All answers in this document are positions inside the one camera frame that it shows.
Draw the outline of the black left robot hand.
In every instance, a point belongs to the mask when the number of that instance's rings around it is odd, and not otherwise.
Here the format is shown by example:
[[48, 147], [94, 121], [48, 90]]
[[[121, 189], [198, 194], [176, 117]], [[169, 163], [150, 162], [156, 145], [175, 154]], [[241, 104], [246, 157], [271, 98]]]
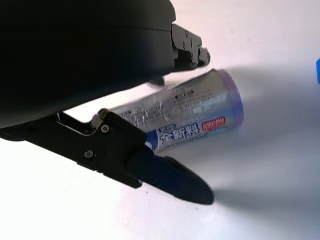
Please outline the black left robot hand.
[[202, 40], [175, 25], [168, 0], [3, 0], [0, 137], [26, 141], [132, 188], [152, 185], [211, 205], [211, 187], [146, 145], [108, 109], [80, 122], [66, 110], [174, 72], [205, 67]]

